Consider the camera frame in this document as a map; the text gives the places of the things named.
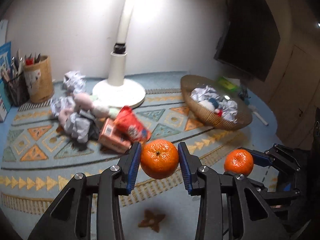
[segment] pen holder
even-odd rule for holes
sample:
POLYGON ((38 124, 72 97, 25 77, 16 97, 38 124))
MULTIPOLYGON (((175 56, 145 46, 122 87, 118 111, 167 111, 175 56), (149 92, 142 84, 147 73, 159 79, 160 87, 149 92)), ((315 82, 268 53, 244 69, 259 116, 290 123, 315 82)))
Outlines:
POLYGON ((41 56, 39 63, 25 65, 23 71, 32 103, 43 103, 53 96, 49 56, 41 56))
POLYGON ((14 106, 21 106, 29 100, 28 88, 23 73, 5 82, 8 98, 14 106))

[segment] green triangle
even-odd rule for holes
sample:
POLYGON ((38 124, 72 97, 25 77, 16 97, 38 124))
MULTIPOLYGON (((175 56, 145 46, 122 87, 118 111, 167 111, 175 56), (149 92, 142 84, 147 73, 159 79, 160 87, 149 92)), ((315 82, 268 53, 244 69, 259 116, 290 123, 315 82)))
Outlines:
POLYGON ((138 112, 137 114, 142 115, 146 118, 151 119, 152 121, 159 121, 160 117, 164 113, 165 109, 160 109, 160 110, 153 110, 153 111, 143 111, 143 112, 138 112))
POLYGON ((3 162, 16 162, 17 161, 16 157, 14 156, 14 154, 9 146, 6 149, 4 149, 4 151, 3 151, 2 161, 3 162))
POLYGON ((8 143, 12 143, 15 139, 18 138, 18 136, 23 132, 24 130, 10 130, 8 132, 7 141, 8 143))
POLYGON ((71 141, 55 155, 54 159, 77 157, 88 155, 93 152, 92 149, 87 148, 87 145, 71 141))
POLYGON ((181 131, 172 129, 169 126, 158 123, 156 128, 152 132, 152 136, 150 140, 160 139, 160 138, 167 137, 170 135, 175 135, 178 133, 181 133, 181 131))

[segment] black pencil cup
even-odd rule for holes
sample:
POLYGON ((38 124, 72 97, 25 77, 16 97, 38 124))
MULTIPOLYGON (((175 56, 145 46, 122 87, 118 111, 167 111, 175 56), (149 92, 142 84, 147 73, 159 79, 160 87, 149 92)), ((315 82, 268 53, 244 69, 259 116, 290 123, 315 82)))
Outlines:
POLYGON ((26 103, 30 96, 23 72, 9 82, 4 82, 8 98, 14 106, 21 106, 26 103))

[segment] blue book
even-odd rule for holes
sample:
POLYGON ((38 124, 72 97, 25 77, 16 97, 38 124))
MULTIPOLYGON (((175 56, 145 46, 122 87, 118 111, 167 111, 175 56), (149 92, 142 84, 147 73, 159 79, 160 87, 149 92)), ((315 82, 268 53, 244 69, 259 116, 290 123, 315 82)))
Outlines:
MULTIPOLYGON (((12 73, 11 65, 11 41, 0 47, 0 69, 12 73)), ((4 88, 3 79, 0 79, 0 122, 3 122, 11 108, 7 91, 4 88)))

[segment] woven bowl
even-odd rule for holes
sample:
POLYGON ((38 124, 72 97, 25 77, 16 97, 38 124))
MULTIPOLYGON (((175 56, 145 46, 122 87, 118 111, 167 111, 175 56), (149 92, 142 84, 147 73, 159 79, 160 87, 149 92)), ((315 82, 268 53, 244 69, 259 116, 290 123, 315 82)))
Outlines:
POLYGON ((237 96, 230 92, 226 92, 223 87, 211 79, 200 77, 196 75, 186 75, 181 78, 181 93, 185 103, 190 110, 204 123, 212 125, 213 127, 223 130, 239 130, 246 127, 252 122, 252 115, 250 109, 237 96), (205 88, 206 86, 213 87, 219 95, 228 95, 232 100, 238 104, 238 113, 236 115, 237 122, 229 122, 219 117, 215 113, 209 111, 205 107, 199 105, 191 98, 191 92, 195 88, 205 88))

